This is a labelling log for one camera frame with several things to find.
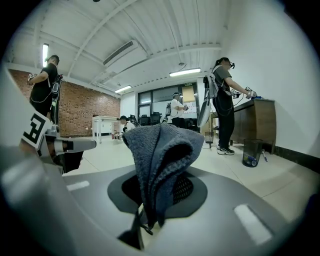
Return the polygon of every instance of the tile floor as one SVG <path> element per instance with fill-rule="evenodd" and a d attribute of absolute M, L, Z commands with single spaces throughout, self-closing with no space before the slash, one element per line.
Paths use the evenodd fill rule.
<path fill-rule="evenodd" d="M 203 148 L 206 149 L 202 149 L 191 166 L 243 184 L 276 208 L 289 222 L 303 212 L 309 197 L 316 192 L 320 183 L 320 175 L 316 172 L 269 153 L 266 153 L 268 162 L 261 157 L 257 167 L 246 167 L 242 164 L 241 144 L 231 147 L 235 151 L 234 155 L 218 155 L 215 147 L 207 149 L 208 144 L 204 144 Z M 65 175 L 101 172 L 133 164 L 132 153 L 123 141 L 105 136 L 95 149 L 83 153 L 79 169 Z M 147 236 L 143 231 L 144 241 L 149 241 Z"/>

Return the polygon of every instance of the white ceiling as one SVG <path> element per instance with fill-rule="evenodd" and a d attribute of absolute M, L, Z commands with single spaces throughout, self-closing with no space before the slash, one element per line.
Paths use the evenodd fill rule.
<path fill-rule="evenodd" d="M 60 74 L 106 93 L 127 85 L 132 89 L 125 93 L 195 81 L 220 58 L 230 1 L 44 1 L 17 30 L 6 59 L 16 67 L 40 69 L 47 43 L 49 55 L 60 57 Z M 110 76 L 103 61 L 130 40 L 147 59 Z M 185 69 L 200 67 L 201 73 L 169 77 L 182 68 L 180 62 Z"/>

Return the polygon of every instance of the sneaker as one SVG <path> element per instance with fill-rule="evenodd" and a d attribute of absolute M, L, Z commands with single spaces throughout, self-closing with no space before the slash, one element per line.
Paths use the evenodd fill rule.
<path fill-rule="evenodd" d="M 222 148 L 220 147 L 218 150 L 217 150 L 218 154 L 219 155 L 234 155 L 235 152 L 233 150 L 231 150 L 230 148 Z"/>

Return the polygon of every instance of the air vent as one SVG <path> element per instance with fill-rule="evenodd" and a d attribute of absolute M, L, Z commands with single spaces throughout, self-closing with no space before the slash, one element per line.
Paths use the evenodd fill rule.
<path fill-rule="evenodd" d="M 109 74 L 119 74 L 125 69 L 144 61 L 147 58 L 146 51 L 135 40 L 122 45 L 103 62 L 105 71 Z"/>
<path fill-rule="evenodd" d="M 108 62 L 110 62 L 114 57 L 116 57 L 118 54 L 120 54 L 121 52 L 123 52 L 125 49 L 129 48 L 130 46 L 133 46 L 134 42 L 130 41 L 128 43 L 126 43 L 125 45 L 123 45 L 122 47 L 120 47 L 118 50 L 116 50 L 114 53 L 112 53 L 104 62 L 103 65 L 106 65 Z"/>

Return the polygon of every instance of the white table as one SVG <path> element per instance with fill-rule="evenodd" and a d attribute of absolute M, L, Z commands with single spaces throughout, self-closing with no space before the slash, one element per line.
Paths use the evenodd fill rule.
<path fill-rule="evenodd" d="M 105 115 L 98 115 L 92 117 L 92 138 L 95 140 L 95 132 L 96 137 L 99 143 L 101 143 L 101 123 L 102 121 L 107 121 L 111 123 L 111 134 L 114 133 L 114 123 L 119 122 L 117 117 L 114 116 L 105 116 Z"/>

